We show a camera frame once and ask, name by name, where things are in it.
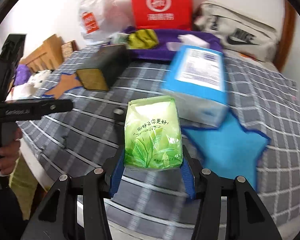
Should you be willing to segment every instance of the checkered tablecloth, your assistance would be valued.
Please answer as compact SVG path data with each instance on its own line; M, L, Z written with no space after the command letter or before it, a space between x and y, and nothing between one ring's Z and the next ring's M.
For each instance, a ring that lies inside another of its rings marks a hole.
M55 70L40 97L58 82L60 74L74 73L97 48L75 52ZM300 214L300 106L294 82L281 74L240 58L225 56L230 107L240 123L271 138L256 167L259 196L279 226ZM113 109L130 100L161 95L160 85L169 66L133 61L109 92L73 89L74 109L19 122L25 141L48 175L81 176L114 155L118 148ZM185 136L183 144L193 157L197 151ZM178 170L140 172L125 169L119 192L107 200L108 219L129 229L163 239L190 239L198 201L187 195ZM225 235L226 201L221 203L219 237Z

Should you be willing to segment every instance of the green tissue package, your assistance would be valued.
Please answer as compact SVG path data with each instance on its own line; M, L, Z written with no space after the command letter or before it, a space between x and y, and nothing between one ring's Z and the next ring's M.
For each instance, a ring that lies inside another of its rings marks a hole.
M161 96L130 101L124 135L125 167L134 170L180 167L181 131L174 98Z

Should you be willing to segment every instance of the orange star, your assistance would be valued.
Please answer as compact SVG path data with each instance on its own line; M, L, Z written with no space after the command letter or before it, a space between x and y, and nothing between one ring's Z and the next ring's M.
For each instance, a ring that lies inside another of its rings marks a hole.
M64 92L77 87L82 87L82 84L76 78L77 75L75 73L72 75L61 74L58 84L48 90L45 95L54 96L55 99L59 99Z

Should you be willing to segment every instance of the blue star-shaped mat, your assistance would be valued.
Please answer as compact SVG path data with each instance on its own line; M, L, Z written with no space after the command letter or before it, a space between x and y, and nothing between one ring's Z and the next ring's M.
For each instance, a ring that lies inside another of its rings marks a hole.
M181 130L202 154L204 168L229 179L244 176L257 189L256 166L270 143L267 135L240 125L232 111L219 128L182 127Z

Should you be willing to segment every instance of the person's hand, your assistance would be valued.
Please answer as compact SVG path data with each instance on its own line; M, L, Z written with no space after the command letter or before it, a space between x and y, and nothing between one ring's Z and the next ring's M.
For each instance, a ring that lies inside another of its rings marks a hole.
M22 131L18 128L14 135L14 141L9 145L0 148L0 170L2 175L9 175L13 172L16 160L19 158L20 139Z

